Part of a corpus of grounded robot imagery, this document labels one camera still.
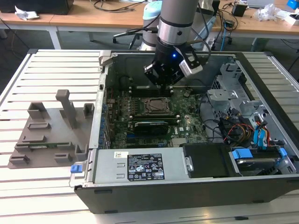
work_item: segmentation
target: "desk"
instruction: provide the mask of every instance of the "desk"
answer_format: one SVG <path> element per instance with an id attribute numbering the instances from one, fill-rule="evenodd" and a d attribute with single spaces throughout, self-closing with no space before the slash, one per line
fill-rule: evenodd
<path id="1" fill-rule="evenodd" d="M 233 0 L 222 0 L 219 9 L 222 9 L 223 5 Z M 286 10 L 287 0 L 275 0 L 275 6 Z M 231 13 L 232 7 L 226 9 Z M 261 21 L 259 22 L 253 17 L 256 9 L 249 8 L 245 11 L 243 17 L 236 17 L 238 19 L 238 27 L 234 30 L 231 36 L 236 37 L 255 37 L 255 38 L 278 38 L 278 39 L 299 39 L 299 26 L 291 26 L 286 21 L 282 21 L 277 18 L 277 21 Z M 235 19 L 227 13 L 223 13 L 225 19 L 235 21 Z M 221 22 L 219 16 L 212 29 L 212 34 L 218 34 L 221 28 Z"/>
<path id="2" fill-rule="evenodd" d="M 233 0 L 222 0 L 220 8 Z M 276 0 L 276 6 L 285 9 L 287 0 Z M 127 6 L 130 3 L 108 1 L 104 4 L 107 9 Z M 135 7 L 135 11 L 128 13 L 108 13 L 97 10 L 89 0 L 75 0 L 68 15 L 40 14 L 40 19 L 23 21 L 15 14 L 0 14 L 0 17 L 12 29 L 46 30 L 49 32 L 54 48 L 61 49 L 59 42 L 59 31 L 84 31 L 89 32 L 90 40 L 93 40 L 92 32 L 125 32 L 129 28 L 141 27 L 143 24 L 142 15 L 145 4 Z M 258 22 L 251 18 L 255 9 L 248 9 L 243 17 L 237 17 L 238 28 L 232 32 L 236 37 L 254 38 L 278 38 L 278 39 L 299 39 L 299 26 L 290 26 L 285 21 L 263 21 Z M 212 29 L 211 36 L 216 36 L 220 30 L 220 19 Z"/>
<path id="3" fill-rule="evenodd" d="M 104 3 L 104 7 L 114 9 L 130 4 L 132 3 L 109 0 Z M 59 31 L 89 32 L 90 40 L 93 40 L 91 32 L 122 33 L 129 28 L 142 27 L 142 15 L 145 5 L 136 5 L 133 12 L 108 13 L 94 8 L 89 0 L 75 0 L 68 15 L 39 14 L 39 19 L 28 21 L 19 19 L 13 13 L 0 13 L 0 17 L 11 29 L 48 31 L 54 48 L 61 49 Z M 0 28 L 6 29 L 7 27 L 0 23 Z"/>

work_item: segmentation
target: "barcode sticker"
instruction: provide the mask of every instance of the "barcode sticker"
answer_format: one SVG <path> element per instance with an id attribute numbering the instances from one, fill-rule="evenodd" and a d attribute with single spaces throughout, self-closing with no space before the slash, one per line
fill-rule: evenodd
<path id="1" fill-rule="evenodd" d="M 127 158 L 129 152 L 114 152 L 114 158 Z"/>

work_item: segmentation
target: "motherboard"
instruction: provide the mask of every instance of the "motherboard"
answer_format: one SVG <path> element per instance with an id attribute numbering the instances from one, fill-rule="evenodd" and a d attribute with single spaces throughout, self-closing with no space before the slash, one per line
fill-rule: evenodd
<path id="1" fill-rule="evenodd" d="M 197 113 L 201 97 L 172 88 L 165 97 L 150 91 L 107 90 L 110 148 L 179 147 L 208 137 Z"/>

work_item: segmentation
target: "green circuit board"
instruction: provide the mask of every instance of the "green circuit board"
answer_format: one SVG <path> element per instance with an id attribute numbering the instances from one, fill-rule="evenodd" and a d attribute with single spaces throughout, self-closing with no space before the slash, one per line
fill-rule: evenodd
<path id="1" fill-rule="evenodd" d="M 173 95 L 167 98 L 134 98 L 129 92 L 116 93 L 113 104 L 110 103 L 110 118 L 113 127 L 111 148 L 150 148 L 150 147 L 178 147 L 183 143 L 207 141 L 206 131 L 196 113 L 198 95 L 192 95 L 186 88 L 173 89 Z M 167 134 L 161 136 L 135 136 L 132 114 L 145 115 L 149 110 L 158 110 L 159 104 L 147 107 L 149 100 L 164 106 L 164 112 L 170 117 L 179 115 L 178 119 L 164 119 L 168 122 Z"/>

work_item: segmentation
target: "warning label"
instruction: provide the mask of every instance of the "warning label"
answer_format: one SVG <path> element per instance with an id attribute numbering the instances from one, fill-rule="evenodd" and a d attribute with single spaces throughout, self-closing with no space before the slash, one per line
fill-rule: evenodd
<path id="1" fill-rule="evenodd" d="M 165 180 L 162 154 L 128 155 L 128 180 Z"/>

